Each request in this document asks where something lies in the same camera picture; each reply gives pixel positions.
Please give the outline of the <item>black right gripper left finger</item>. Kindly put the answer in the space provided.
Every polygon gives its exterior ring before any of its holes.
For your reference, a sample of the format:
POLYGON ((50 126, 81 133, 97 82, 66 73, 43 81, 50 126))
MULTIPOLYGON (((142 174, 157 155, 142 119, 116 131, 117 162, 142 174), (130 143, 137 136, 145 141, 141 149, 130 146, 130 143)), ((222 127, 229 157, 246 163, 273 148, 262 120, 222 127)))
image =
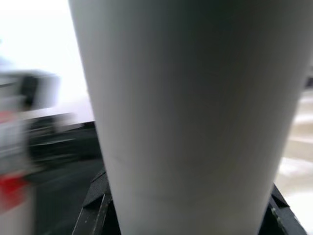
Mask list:
POLYGON ((73 235, 118 235, 120 228, 106 170, 91 180, 73 235))

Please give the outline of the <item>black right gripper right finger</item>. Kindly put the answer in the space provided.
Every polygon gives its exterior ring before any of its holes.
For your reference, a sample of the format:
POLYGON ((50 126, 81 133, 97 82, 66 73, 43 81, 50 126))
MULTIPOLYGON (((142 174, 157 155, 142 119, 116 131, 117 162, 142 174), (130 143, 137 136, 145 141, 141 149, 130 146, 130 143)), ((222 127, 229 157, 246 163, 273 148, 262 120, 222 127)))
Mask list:
POLYGON ((290 206, 276 185, 268 201, 259 235, 306 235, 290 206))

